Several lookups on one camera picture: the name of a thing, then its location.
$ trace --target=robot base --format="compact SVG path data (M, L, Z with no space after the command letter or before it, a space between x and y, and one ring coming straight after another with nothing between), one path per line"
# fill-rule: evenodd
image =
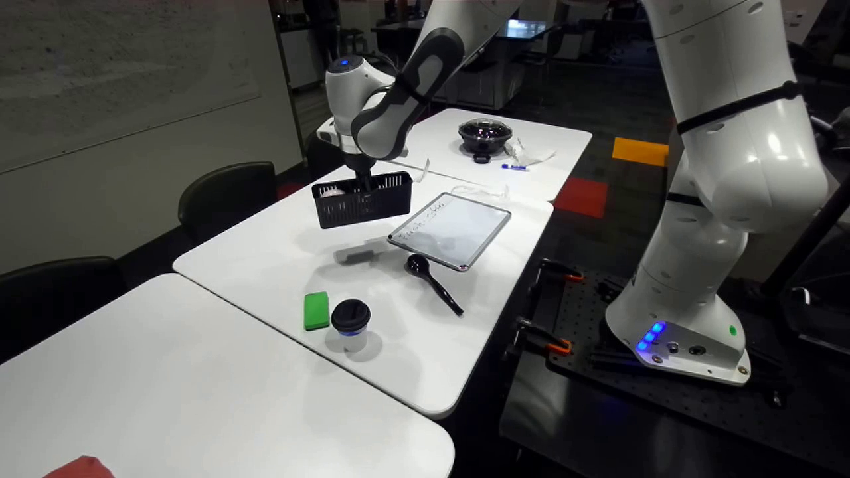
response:
M679 318L637 310L635 287L627 287L605 310L605 324L643 366L738 387L748 383L743 328L718 296L712 306Z

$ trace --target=office chair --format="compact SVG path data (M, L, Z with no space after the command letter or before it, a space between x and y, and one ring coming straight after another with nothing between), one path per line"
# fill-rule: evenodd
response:
M111 257L36 264L0 276L0 365L124 293Z
M230 229L276 203L276 178L270 163L238 163L212 170L181 198L181 227L195 244Z

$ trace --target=orange object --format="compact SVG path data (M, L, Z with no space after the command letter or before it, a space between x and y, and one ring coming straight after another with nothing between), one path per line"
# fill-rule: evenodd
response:
M650 144L650 140L635 140L635 139L613 139L610 160L637 163L637 164L647 164L647 167L667 167L669 147Z
M75 463L56 467L46 478L111 478L111 472L96 456L78 456Z
M586 178L565 182L565 187L556 199L556 209L586 216L586 219L605 219L605 208L609 208L609 183L586 182Z
M561 342L550 342L546 352L556 356L572 356L574 345L569 340L561 340Z

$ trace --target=white robot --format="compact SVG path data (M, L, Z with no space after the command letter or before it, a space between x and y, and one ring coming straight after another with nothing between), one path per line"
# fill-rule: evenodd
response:
M322 140L394 160L428 98L521 0L434 0L399 78L363 58L326 71ZM641 365L726 385L751 378L738 316L718 298L748 235L807 220L825 199L796 94L780 0L645 0L686 155L647 251L605 324Z

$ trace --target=black bowl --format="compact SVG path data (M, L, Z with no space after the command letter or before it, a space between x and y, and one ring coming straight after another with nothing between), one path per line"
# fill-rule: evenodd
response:
M464 122L456 132L463 150L471 151L479 164L485 164L492 155L503 151L513 135L507 125L483 121Z

